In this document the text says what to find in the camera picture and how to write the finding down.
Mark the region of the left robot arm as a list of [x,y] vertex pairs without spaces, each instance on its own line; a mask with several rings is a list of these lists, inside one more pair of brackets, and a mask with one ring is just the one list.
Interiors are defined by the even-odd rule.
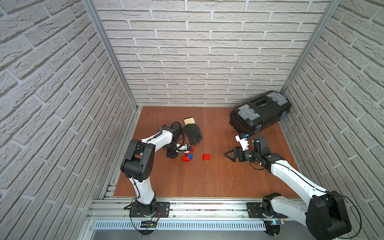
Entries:
[[181,152],[187,152],[185,144],[178,141],[184,139],[183,128],[179,122],[171,126],[159,128],[158,132],[148,138],[130,141],[121,164],[121,172],[130,180],[136,192],[136,203],[140,207],[154,211],[156,195],[152,189],[150,175],[153,170],[155,153],[165,149],[167,158],[175,159]]

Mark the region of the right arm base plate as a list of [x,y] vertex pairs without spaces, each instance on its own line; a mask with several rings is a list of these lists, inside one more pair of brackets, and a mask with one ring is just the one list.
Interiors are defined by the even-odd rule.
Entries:
[[277,218],[277,219],[287,219],[288,217],[282,214],[276,213],[267,202],[248,202],[246,203],[248,215],[250,219],[256,218]]

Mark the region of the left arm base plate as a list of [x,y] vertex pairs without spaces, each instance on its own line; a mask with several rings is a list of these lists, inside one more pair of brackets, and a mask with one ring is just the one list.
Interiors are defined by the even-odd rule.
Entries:
[[168,218],[170,212],[170,202],[156,202],[155,204],[144,205],[134,201],[130,206],[131,218]]

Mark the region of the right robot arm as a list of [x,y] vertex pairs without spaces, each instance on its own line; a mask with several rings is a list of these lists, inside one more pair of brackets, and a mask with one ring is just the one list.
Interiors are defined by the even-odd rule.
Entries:
[[350,233],[350,218],[344,196],[336,191],[327,191],[310,181],[293,168],[281,155],[272,153],[265,137],[249,138],[239,134],[236,141],[240,143],[230,151],[232,162],[249,162],[260,165],[288,185],[303,201],[296,204],[278,193],[263,197],[259,214],[264,218],[287,216],[307,227],[317,240],[332,240]]

